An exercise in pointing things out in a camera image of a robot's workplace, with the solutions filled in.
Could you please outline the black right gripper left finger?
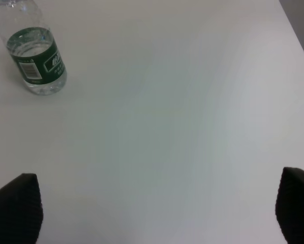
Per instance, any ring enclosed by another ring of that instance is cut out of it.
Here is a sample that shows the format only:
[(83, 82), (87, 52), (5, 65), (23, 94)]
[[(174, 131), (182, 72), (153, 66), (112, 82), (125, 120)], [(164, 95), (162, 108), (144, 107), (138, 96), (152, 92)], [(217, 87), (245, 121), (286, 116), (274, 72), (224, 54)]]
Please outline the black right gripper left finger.
[(23, 173), (0, 188), (0, 243), (36, 243), (42, 223), (36, 174)]

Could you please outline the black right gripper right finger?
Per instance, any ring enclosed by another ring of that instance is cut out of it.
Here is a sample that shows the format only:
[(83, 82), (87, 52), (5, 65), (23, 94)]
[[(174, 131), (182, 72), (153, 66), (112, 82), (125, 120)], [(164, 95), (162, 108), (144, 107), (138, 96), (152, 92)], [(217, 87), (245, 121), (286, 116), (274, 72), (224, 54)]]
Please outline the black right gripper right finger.
[(304, 243), (304, 170), (283, 169), (275, 214), (287, 243)]

